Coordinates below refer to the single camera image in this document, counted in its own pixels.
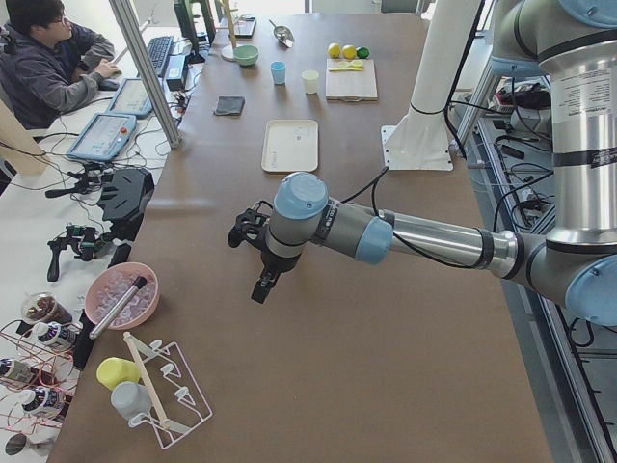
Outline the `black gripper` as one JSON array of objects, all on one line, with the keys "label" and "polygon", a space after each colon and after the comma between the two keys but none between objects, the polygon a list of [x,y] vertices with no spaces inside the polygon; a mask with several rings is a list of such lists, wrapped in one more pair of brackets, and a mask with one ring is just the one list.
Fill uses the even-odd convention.
[{"label": "black gripper", "polygon": [[[256,202],[236,216],[235,223],[228,233],[228,245],[231,248],[237,248],[246,241],[259,251],[266,249],[265,233],[271,215],[260,211],[264,204],[273,209],[269,202]],[[255,283],[251,299],[263,304],[277,281],[277,272],[264,269]]]}]

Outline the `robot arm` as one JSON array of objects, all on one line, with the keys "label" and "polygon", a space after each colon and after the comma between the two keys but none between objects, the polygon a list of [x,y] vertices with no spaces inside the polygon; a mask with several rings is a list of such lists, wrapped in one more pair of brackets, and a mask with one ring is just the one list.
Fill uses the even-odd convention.
[{"label": "robot arm", "polygon": [[282,180],[270,214],[240,214],[228,242],[261,253],[252,297],[263,302],[307,243],[376,264],[387,252],[486,269],[574,316],[616,322],[616,5],[500,1],[493,64],[501,75],[550,78],[555,223],[544,235],[486,231],[329,195],[311,173]]}]

